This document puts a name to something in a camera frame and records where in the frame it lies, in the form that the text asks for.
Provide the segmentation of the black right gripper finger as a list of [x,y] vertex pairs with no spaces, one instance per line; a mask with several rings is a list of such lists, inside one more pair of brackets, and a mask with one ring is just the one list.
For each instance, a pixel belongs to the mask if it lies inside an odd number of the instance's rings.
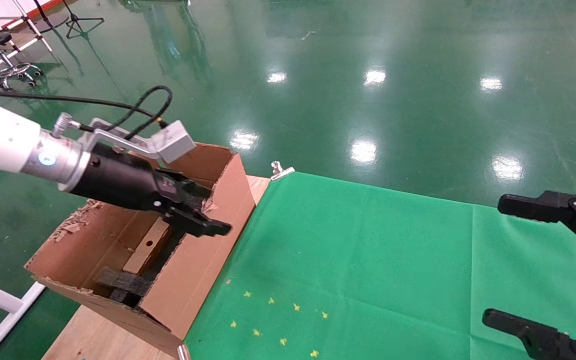
[[482,323],[518,338],[533,360],[576,360],[576,339],[552,326],[497,309],[486,309]]
[[544,191],[536,198],[503,194],[497,209],[501,214],[542,223],[562,223],[576,235],[576,194]]

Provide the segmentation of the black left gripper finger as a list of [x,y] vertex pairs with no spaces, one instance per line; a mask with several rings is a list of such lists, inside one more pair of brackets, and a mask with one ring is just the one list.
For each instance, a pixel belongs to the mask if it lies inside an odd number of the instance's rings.
[[173,186],[179,192],[183,191],[191,196],[202,199],[210,198],[213,193],[210,187],[206,187],[203,184],[192,180],[192,178],[185,176],[180,171],[160,169],[160,173],[170,179],[173,182]]
[[233,228],[231,224],[208,218],[194,208],[170,207],[166,212],[166,223],[175,230],[195,237],[226,236]]

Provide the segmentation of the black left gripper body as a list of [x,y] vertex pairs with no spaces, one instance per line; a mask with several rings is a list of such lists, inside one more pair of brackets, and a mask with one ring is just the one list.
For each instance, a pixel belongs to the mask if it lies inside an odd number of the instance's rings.
[[182,203],[178,176],[130,153],[97,143],[71,194],[115,207],[164,214]]

